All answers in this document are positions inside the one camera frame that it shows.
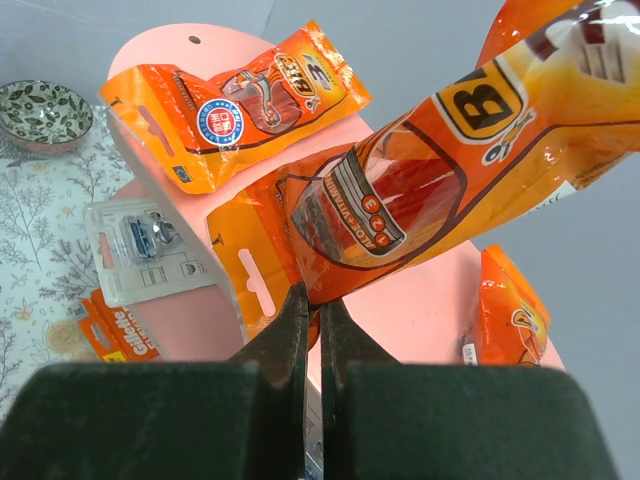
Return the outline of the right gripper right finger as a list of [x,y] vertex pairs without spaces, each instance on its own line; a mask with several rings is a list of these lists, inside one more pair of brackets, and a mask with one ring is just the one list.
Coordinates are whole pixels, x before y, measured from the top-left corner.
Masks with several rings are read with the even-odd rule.
[[324,475],[328,479],[614,479],[589,400],[540,367],[403,364],[324,306]]

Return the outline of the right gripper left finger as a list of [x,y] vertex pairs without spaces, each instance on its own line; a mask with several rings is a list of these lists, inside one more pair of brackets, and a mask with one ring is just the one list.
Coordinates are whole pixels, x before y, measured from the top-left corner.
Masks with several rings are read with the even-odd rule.
[[222,362],[38,370],[1,428],[5,479],[300,479],[309,303]]

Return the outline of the orange Bic razor bag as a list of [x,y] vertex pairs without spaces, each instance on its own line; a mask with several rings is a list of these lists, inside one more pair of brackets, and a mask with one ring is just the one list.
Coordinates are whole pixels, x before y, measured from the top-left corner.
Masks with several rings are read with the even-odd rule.
[[639,149],[639,5],[509,1],[478,66],[352,144],[212,211],[249,337],[289,290],[319,307],[583,190]]
[[504,250],[498,245],[485,248],[478,308],[463,336],[462,362],[538,367],[550,326],[549,311]]
[[214,192],[371,101],[315,21],[209,79],[171,64],[140,64],[109,79],[100,95],[190,195]]

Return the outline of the blue card razor pack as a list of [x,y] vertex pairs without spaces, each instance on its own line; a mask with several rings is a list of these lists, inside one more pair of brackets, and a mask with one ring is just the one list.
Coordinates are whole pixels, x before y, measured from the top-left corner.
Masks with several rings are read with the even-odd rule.
[[150,198],[90,203],[84,209],[84,222],[100,288],[110,307],[214,284]]

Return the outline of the small orange Gillette Fusion box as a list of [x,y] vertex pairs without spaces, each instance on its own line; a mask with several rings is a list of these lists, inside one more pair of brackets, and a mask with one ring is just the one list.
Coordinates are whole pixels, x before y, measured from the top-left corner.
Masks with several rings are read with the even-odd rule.
[[111,307],[100,288],[69,308],[94,352],[103,362],[148,362],[161,359],[154,342],[127,307]]

